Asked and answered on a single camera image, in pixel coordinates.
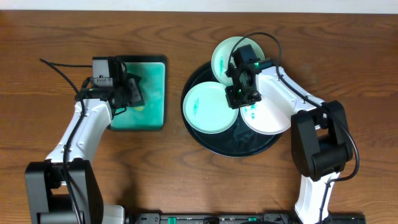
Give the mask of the yellow green sponge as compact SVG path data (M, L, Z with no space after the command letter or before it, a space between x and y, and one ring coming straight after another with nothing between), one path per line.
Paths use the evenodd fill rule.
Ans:
M137 106L137 107L134 107L134 110L135 110L135 111L143 111L143 110L144 110L144 106Z

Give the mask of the mint plate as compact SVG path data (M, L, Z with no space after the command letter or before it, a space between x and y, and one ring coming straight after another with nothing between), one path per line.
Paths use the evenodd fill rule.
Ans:
M241 36L230 37L222 41L213 52L211 58L212 72L215 78L225 86L231 86L233 84L232 78L226 76L226 70L228 68L228 59L232 48L241 38ZM240 42L235 50L247 44L251 45L258 58L261 60L265 59L265 55L261 47L255 41L249 38L246 38Z
M183 117L193 129L218 134L234 124L239 111L229 107L225 88L219 82L203 82L189 89L182 110Z

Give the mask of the mint plate top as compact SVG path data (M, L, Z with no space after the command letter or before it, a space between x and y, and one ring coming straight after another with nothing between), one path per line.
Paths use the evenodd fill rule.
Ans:
M241 38L241 36L230 37L222 41L213 52L211 58L212 72L215 78L225 86L231 86L233 84L232 78L226 76L226 70L228 68L228 59L232 48ZM265 55L261 47L255 41L249 38L246 38L240 42L235 50L247 44L251 45L258 58L261 60L265 59Z

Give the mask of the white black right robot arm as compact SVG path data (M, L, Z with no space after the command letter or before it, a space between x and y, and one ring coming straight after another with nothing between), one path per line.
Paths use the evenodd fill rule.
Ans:
M358 157L342 104L309 94L272 60L234 62L226 75L233 82L226 88L228 103L240 109L248 127L261 134L291 131L292 158L302 175L294 207L299 222L327 219L331 188Z

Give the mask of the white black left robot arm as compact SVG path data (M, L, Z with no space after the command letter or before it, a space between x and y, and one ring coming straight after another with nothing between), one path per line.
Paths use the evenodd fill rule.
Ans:
M32 223L130 223L121 205L106 205L92 163L104 131L128 107L144 103L140 77L120 57L94 57L92 77L74 89L75 110L62 139L25 170Z

